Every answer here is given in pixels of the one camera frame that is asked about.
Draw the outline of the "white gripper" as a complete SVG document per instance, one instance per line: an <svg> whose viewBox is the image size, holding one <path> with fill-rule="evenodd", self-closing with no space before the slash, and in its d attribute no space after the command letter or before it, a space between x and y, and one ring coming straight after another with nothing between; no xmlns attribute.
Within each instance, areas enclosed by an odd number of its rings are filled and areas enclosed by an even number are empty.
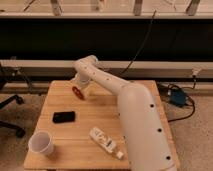
<svg viewBox="0 0 213 171"><path fill-rule="evenodd" d="M81 74L76 74L75 77L72 79L73 86L76 86L82 92L83 95L83 91L89 85L90 81L90 78Z"/></svg>

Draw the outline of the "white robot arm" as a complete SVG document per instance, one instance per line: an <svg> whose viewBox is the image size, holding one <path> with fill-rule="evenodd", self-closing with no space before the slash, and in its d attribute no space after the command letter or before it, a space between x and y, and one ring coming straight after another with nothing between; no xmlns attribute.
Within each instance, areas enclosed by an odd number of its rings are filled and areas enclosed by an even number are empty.
<svg viewBox="0 0 213 171"><path fill-rule="evenodd" d="M94 55L76 60L74 80L80 88L93 80L117 96L131 171L177 171L150 90L144 84L102 71L97 63Z"/></svg>

